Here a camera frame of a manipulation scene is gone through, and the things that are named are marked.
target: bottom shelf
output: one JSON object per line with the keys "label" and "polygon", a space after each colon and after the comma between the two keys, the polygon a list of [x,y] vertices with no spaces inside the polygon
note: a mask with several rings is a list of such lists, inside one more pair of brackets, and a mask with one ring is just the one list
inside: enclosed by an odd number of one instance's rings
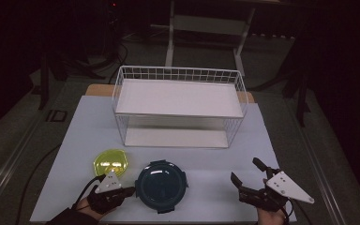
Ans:
{"label": "bottom shelf", "polygon": [[224,119],[130,116],[126,146],[228,148]]}

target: dark gray floor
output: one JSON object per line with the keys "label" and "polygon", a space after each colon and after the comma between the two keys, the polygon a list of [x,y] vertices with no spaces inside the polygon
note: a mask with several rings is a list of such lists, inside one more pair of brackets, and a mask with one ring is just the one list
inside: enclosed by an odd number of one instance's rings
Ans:
{"label": "dark gray floor", "polygon": [[[281,38],[249,38],[242,53],[246,86],[273,78],[292,43],[292,40]],[[127,47],[128,65],[164,66],[165,42],[124,41],[124,45]],[[206,46],[176,46],[173,65],[235,69],[232,49]],[[108,77],[114,68],[100,74]],[[93,81],[76,75],[66,82],[52,81],[52,97],[45,111],[38,111],[38,96],[26,95],[0,121],[0,168],[13,151],[22,150],[20,162],[13,166],[17,169],[8,175],[10,179],[2,185],[6,188],[0,192],[0,224],[14,224],[26,180],[39,160],[63,140],[87,86],[106,81],[108,79]],[[301,128],[294,117],[296,100],[285,99],[280,94],[283,85],[279,83],[253,93],[261,108],[279,166],[315,198],[314,204],[301,203],[313,224],[360,224],[360,187],[314,94],[307,93],[307,105],[311,112],[305,113],[306,127]],[[67,111],[67,120],[64,123],[45,122],[48,110]],[[55,153],[43,160],[33,175],[22,205],[21,224],[29,224]],[[300,209],[297,206],[294,209],[298,217],[294,224],[308,224]]]}

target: white tabletop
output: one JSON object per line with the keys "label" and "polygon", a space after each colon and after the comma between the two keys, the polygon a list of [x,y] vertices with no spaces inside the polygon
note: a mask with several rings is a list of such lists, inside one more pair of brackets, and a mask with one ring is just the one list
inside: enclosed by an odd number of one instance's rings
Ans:
{"label": "white tabletop", "polygon": [[134,181],[149,162],[166,159],[186,173],[189,188],[171,213],[157,214],[133,196],[106,216],[104,222],[230,223],[257,220],[256,209],[238,201],[237,189],[230,180],[231,172],[234,172],[244,186],[260,189],[265,173],[252,163],[252,159],[259,158],[267,166],[278,167],[257,104],[249,104],[247,116],[228,149],[125,147],[111,104],[110,97],[82,97],[31,221],[48,221],[70,207],[95,176],[95,158],[111,148],[124,149],[127,154],[128,168],[120,177],[123,187],[134,186]]}

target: dark background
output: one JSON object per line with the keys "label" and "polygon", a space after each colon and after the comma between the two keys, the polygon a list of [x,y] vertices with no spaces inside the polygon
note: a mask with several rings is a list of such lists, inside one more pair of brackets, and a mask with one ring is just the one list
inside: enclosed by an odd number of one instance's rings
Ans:
{"label": "dark background", "polygon": [[[168,1],[129,0],[126,6],[121,1],[107,3],[118,3],[120,7],[112,16],[140,33],[148,32],[149,23],[168,22]],[[302,60],[313,60],[308,86],[315,92],[360,184],[360,1],[318,3],[322,10],[312,15],[300,34],[318,43],[315,56],[306,54],[308,42],[298,40],[292,53],[304,53]],[[96,44],[101,43],[101,36],[84,34],[104,32],[101,23],[107,19],[105,3],[96,5],[96,1],[84,0],[75,4],[57,0],[0,1],[0,118],[31,90],[28,75],[40,67],[46,39],[50,47],[81,60],[101,49]],[[263,31],[259,20],[253,26],[251,29]]]}

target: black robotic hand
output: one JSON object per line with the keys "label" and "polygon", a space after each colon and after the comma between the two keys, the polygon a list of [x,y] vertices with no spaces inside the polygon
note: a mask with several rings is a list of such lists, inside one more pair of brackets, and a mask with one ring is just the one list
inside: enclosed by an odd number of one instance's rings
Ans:
{"label": "black robotic hand", "polygon": [[94,186],[87,196],[90,208],[101,214],[107,214],[114,208],[120,206],[124,199],[133,195],[136,191],[135,187],[125,187],[107,192],[96,193],[98,186]]}

